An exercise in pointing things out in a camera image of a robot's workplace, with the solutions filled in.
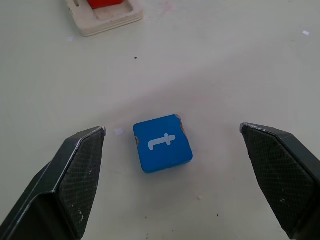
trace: blue block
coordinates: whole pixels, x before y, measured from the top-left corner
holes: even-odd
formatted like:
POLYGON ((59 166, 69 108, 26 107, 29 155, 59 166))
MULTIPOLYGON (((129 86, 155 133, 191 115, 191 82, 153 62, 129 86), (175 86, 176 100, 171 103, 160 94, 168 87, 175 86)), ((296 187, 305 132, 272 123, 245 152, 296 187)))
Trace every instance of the blue block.
POLYGON ((181 164, 193 158, 181 118, 164 116, 133 126, 141 167, 153 173, 181 164))

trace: white tray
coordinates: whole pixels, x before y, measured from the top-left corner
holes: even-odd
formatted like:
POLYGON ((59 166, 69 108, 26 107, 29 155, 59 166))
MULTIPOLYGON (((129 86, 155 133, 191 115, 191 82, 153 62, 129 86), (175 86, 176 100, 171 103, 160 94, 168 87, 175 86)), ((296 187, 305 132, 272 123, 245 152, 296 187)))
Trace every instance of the white tray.
POLYGON ((138 0, 93 10, 87 0, 65 0, 83 36, 92 36, 143 19, 138 0))

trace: small debris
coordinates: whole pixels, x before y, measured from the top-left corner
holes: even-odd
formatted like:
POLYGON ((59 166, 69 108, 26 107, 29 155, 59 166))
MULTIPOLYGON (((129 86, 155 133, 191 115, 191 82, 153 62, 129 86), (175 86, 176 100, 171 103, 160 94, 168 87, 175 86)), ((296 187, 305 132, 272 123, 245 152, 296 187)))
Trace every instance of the small debris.
POLYGON ((304 35, 306 35, 306 36, 309 36, 310 35, 310 32, 309 31, 303 31, 302 32, 304 35))

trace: red block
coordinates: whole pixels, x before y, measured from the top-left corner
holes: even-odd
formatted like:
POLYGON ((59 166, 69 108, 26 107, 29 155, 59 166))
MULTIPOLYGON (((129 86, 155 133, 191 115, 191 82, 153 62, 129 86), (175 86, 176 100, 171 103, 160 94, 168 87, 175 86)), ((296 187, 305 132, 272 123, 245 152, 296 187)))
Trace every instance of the red block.
POLYGON ((92 9, 104 8, 111 5, 122 4, 124 0, 88 0, 92 9))

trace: textured gripper pad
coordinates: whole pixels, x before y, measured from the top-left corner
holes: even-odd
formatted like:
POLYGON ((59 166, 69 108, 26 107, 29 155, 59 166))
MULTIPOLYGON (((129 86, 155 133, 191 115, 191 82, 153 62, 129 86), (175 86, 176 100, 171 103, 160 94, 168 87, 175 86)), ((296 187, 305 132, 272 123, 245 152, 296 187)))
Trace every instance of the textured gripper pad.
POLYGON ((103 143, 102 131, 83 140, 59 187, 61 204, 78 239, 85 234, 95 200, 103 143))
POLYGON ((314 199, 315 182, 276 137, 248 126, 242 134, 258 184, 291 238, 314 199))

